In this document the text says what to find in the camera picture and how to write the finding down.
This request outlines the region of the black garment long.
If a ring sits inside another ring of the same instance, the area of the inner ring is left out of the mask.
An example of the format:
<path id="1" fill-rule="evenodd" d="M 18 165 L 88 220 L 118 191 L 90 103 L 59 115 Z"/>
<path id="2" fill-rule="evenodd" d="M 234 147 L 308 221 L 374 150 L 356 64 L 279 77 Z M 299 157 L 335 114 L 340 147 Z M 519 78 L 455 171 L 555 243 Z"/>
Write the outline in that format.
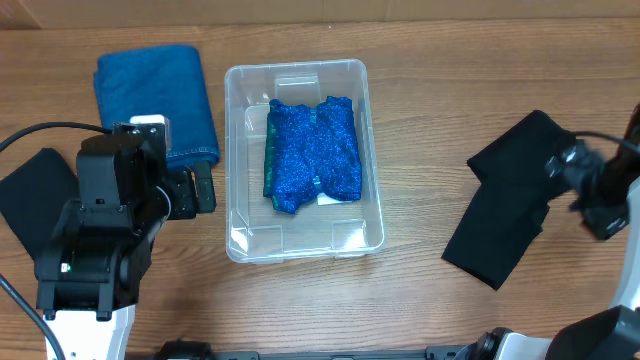
<path id="1" fill-rule="evenodd" d="M 492 289 L 499 289 L 542 232 L 548 201 L 543 187 L 485 180 L 442 258 Z"/>

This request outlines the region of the sparkly blue green cloth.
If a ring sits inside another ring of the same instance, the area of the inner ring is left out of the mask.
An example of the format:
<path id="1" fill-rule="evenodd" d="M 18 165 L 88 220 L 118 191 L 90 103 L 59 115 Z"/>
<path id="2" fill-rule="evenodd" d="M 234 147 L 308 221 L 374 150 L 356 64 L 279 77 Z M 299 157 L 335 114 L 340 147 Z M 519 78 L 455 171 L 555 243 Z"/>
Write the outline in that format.
<path id="1" fill-rule="evenodd" d="M 315 107 L 269 103 L 263 196 L 294 214 L 324 193 L 361 199 L 362 164 L 352 100 L 329 96 Z"/>

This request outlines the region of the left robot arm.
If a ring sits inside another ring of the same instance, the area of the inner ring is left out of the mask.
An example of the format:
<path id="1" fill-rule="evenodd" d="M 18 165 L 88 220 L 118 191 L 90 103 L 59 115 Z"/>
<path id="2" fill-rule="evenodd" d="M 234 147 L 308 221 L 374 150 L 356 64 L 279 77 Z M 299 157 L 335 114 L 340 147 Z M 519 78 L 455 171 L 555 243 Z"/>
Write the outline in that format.
<path id="1" fill-rule="evenodd" d="M 170 148 L 165 118 L 116 123 L 82 142 L 79 194 L 35 260 L 49 358 L 124 358 L 157 233 L 215 210 L 209 165 L 171 170 Z"/>

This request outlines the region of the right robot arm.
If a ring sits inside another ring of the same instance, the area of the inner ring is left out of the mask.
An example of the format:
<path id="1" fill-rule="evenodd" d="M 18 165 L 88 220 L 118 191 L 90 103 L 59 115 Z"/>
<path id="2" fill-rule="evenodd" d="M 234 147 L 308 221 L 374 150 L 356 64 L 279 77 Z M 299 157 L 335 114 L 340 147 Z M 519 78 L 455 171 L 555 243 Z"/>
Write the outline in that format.
<path id="1" fill-rule="evenodd" d="M 608 309 L 553 338 L 504 328 L 463 347 L 460 359 L 631 359 L 639 351 L 639 114 L 632 113 L 611 159 L 535 110 L 467 162 L 480 182 L 443 259 L 499 289 L 541 233 L 549 202 L 567 191 L 570 208 L 599 240 L 629 230 L 623 270 Z"/>

